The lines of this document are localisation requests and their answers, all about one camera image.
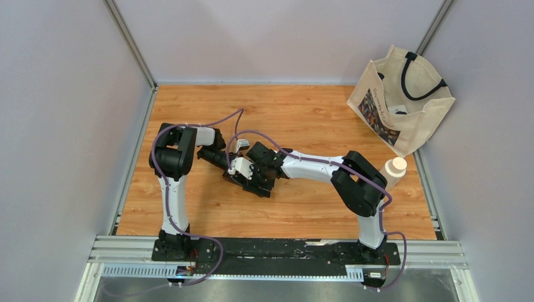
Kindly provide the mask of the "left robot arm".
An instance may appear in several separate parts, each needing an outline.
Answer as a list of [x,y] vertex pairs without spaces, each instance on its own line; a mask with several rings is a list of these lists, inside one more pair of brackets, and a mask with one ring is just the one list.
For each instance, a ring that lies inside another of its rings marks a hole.
[[149,166],[157,176],[163,203],[163,223],[152,252],[154,261],[183,261],[194,254],[186,213],[186,181],[198,146],[219,151],[226,144],[217,128],[170,123],[161,124],[152,144]]

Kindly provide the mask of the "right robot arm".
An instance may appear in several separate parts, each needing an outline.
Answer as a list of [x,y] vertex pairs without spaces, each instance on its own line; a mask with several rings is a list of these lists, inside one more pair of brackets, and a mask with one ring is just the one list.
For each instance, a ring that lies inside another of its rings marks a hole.
[[369,264],[385,257],[387,235],[382,223],[382,204],[388,181],[360,153],[323,157],[290,148],[279,151],[256,142],[246,154],[219,151],[215,165],[224,177],[243,190],[268,198],[277,179],[308,179],[333,186],[359,225],[358,253]]

